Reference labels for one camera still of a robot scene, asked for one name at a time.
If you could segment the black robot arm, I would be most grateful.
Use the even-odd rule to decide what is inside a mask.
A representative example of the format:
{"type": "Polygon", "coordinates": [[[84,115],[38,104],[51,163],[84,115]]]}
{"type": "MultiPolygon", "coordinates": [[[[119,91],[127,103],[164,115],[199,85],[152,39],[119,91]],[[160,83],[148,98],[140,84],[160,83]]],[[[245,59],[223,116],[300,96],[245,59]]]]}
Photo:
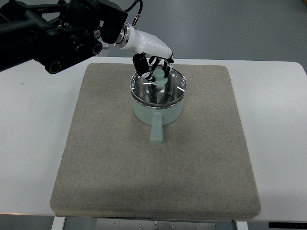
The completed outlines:
{"type": "Polygon", "coordinates": [[[61,72],[115,43],[128,13],[108,0],[11,0],[0,9],[0,69],[33,59],[50,74],[61,72]]]}

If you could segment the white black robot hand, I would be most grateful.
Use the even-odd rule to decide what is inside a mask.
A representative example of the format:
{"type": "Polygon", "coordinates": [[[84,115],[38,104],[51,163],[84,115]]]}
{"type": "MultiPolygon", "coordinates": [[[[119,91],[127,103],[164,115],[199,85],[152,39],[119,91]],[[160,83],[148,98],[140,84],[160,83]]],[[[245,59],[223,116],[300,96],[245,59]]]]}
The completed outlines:
{"type": "Polygon", "coordinates": [[[136,54],[132,61],[137,74],[150,82],[158,82],[154,70],[161,60],[163,77],[166,79],[173,67],[172,50],[157,36],[136,30],[131,24],[125,23],[115,46],[122,50],[132,49],[136,54]]]}

